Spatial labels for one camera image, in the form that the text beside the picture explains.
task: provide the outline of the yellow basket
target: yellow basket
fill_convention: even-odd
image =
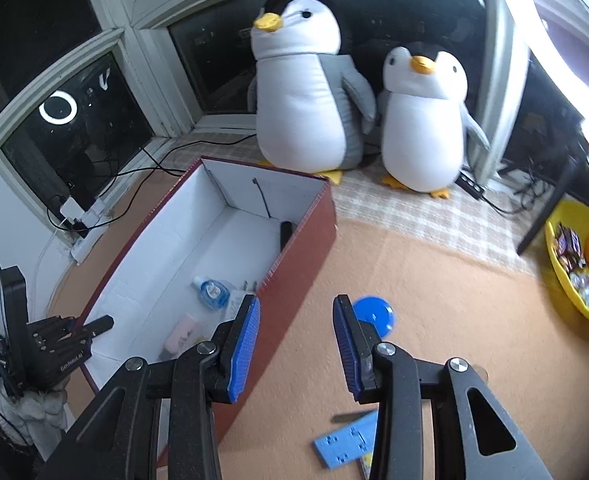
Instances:
[[[554,248],[552,247],[554,229],[559,222],[564,226],[574,229],[581,240],[581,245],[583,245],[589,235],[589,207],[574,200],[562,200],[555,207],[545,224],[545,241],[548,246],[549,259],[552,262],[552,267],[554,267],[554,272],[556,272],[563,290],[565,290],[567,296],[574,303],[574,306],[577,307],[581,314],[589,319],[589,308],[585,306],[581,296],[578,295],[576,289],[570,283],[570,278],[567,272],[563,270],[563,267],[561,267],[561,264],[559,264],[557,256],[554,253]]]

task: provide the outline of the yellow beak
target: yellow beak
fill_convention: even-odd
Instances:
[[[258,30],[274,32],[284,26],[284,19],[274,12],[266,12],[263,16],[255,20],[254,25]]]
[[[412,56],[412,59],[410,59],[410,67],[412,70],[420,74],[431,74],[436,69],[436,63],[429,57]]]

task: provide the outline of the hand sanitizer bottle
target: hand sanitizer bottle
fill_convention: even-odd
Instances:
[[[228,304],[230,291],[222,282],[195,276],[193,285],[199,290],[199,298],[205,306],[218,310]]]

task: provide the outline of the small penguin plush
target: small penguin plush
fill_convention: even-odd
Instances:
[[[251,31],[257,75],[248,110],[275,166],[305,173],[355,168],[376,117],[328,0],[267,0]]]
[[[396,47],[386,57],[383,84],[381,155],[393,177],[383,182],[448,198],[463,165],[466,132],[489,149],[465,106],[468,79],[461,63],[432,44]]]

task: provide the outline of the blue disc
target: blue disc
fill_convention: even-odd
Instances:
[[[383,298],[378,296],[366,296],[353,304],[356,319],[372,323],[383,338],[394,327],[394,312],[392,307]]]

